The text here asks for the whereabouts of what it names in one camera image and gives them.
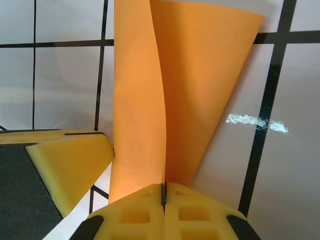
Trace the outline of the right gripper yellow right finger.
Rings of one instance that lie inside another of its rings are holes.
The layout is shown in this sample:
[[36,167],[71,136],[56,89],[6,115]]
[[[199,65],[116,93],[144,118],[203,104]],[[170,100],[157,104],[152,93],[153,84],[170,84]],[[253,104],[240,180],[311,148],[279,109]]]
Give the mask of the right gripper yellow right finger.
[[165,240],[262,240],[240,211],[178,183],[164,189]]

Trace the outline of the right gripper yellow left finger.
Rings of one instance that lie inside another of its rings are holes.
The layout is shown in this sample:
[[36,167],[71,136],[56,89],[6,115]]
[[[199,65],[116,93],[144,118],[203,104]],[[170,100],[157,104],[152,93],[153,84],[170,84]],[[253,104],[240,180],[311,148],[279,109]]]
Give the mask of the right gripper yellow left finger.
[[164,185],[152,184],[92,212],[71,240],[165,240]]

